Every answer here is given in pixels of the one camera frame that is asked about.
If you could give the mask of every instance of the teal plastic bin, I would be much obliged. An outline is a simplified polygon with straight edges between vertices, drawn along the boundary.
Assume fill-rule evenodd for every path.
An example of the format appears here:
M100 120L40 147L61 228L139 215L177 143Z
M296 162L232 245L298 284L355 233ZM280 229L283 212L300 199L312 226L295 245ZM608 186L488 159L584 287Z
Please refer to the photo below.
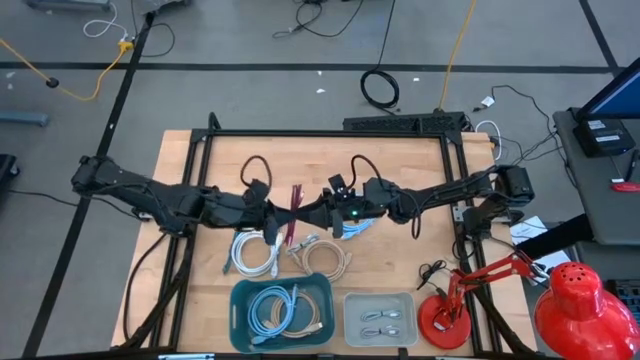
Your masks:
M253 345L251 339L256 334L249 327L249 306L253 298L258 293L269 286L282 286L289 293L293 290L293 285L298 285L298 291L305 292L311 296L318 305L320 322L322 329L300 339L290 339L282 335L267 341ZM275 297L267 298L258 309L258 316L262 320L271 317L271 306ZM284 317L286 310L282 310L280 316ZM296 301L296 309L293 322L287 328L290 331L302 330L311 320L311 307L301 298ZM314 273L309 276L276 279L269 281L242 280L233 287L231 291L231 305L229 307L229 336L231 344L241 353L265 353L280 351L285 349L312 347L325 344L335 330L335 316L333 312L333 293L331 284L326 276Z

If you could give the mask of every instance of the red desk lamp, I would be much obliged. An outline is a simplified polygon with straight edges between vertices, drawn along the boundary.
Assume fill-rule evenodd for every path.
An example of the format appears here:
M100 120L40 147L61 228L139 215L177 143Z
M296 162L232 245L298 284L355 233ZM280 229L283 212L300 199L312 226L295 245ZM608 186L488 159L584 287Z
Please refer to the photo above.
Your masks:
M420 332L440 348L461 346L471 333L464 294L516 274L533 278L540 271L522 252L471 274L452 270L446 297L431 296L420 305ZM538 300L534 317L542 339L568 359L630 359L640 348L640 329L631 312L584 264L570 262L553 270L551 289Z

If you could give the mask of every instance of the monitor screen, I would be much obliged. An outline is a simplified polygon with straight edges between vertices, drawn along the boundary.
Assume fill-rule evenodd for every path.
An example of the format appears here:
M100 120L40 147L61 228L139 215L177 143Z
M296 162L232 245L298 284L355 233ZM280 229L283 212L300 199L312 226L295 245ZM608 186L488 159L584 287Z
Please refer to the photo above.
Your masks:
M579 119L640 119L640 58L580 109Z
M640 72L624 81L589 112L592 115L640 114Z

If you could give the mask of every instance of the wooden tabletop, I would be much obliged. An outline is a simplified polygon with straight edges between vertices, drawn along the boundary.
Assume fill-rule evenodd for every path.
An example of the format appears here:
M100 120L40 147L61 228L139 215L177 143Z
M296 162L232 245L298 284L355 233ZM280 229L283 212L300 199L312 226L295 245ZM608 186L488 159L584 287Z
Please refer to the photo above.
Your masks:
M174 184L182 178L189 131L167 131L164 134L158 156L154 179ZM486 134L463 134L465 155L469 172L484 170L493 164L490 143ZM202 149L196 159L200 159ZM451 147L452 159L455 152ZM245 187L240 181L240 168L254 154L264 156L273 172L273 188L270 199L287 207L291 186L302 184L307 194L304 203L315 200L327 179L342 174L345 181L351 180L349 161L355 154L370 158L385 179L400 187L414 189L434 186L445 182L442 156L438 140L396 138L266 138L266 137L218 137L214 138L207 185L217 185L223 191L241 194ZM362 184L373 171L364 162L357 162L357 184ZM193 183L197 178L194 171ZM248 179L266 179L259 162L252 163L246 173ZM418 267L445 259L449 267L457 266L451 254L454 239L450 208L442 206L422 214L422 233L418 240L411 238L409 225L394 224L382 218L362 235L348 241L336 240L345 252L353 254L344 276L334 282L333 298L336 329L333 338L322 347L295 350L302 353L333 353L342 355L393 355L396 348L354 348L346 344L343 324L343 299L349 292L398 293L408 292L416 308L427 297L434 295L432 287L416 290L419 283ZM331 239L329 232L298 222L295 241L301 241L310 233L318 233L323 239ZM494 225L495 237L511 242L506 225ZM236 352L229 340L229 294L233 286L243 277L232 267L229 274L222 274L227 259L232 230L198 229L191 277L180 335L179 351L187 352ZM142 224L138 236L132 265L159 237L154 223ZM146 317L158 299L158 290L165 263L168 241L165 241L142 264L135 278L131 293L129 331L133 331ZM507 246L492 241L484 242L487 263L510 253ZM256 266L268 257L268 247L250 242L244 250L248 266ZM335 255L327 249L319 249L311 257L311 267L323 272L335 268ZM279 256L280 277L304 275L295 263L281 251ZM269 279L264 275L258 279ZM447 272L439 272L431 279L444 289L448 286ZM491 285L496 307L522 341L535 349L535 338L527 309L527 303L518 277L509 277ZM165 312L163 338L166 344L169 324L173 316L173 305ZM486 318L479 313L481 338L484 348L489 349ZM123 342L122 308L113 335L114 345ZM429 344L422 336L418 343L408 348L410 355L471 355L470 341L455 350L442 350Z

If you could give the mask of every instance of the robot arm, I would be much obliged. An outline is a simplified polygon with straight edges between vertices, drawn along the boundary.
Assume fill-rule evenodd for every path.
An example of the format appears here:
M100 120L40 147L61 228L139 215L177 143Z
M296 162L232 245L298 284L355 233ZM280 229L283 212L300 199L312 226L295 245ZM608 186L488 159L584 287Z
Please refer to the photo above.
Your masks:
M278 229L294 219L323 229L333 228L337 238L342 236L344 221L386 214L404 224L427 209L475 197L486 197L485 203L490 203L472 208L474 213L465 213L465 218L486 221L498 210L525 205L534 197L526 170L517 166L492 166L421 190L403 189L384 178L373 177L363 184L362 195L347 186L341 175L335 175L329 179L331 189L323 189L314 202L295 212L269 201L269 187L256 179L242 195L224 192L217 186L167 185L124 170L107 157L82 157L71 183L82 196L113 196L133 206L135 212L150 214L161 231L173 236L188 235L193 224L239 231L253 228L264 231L268 244L275 243Z

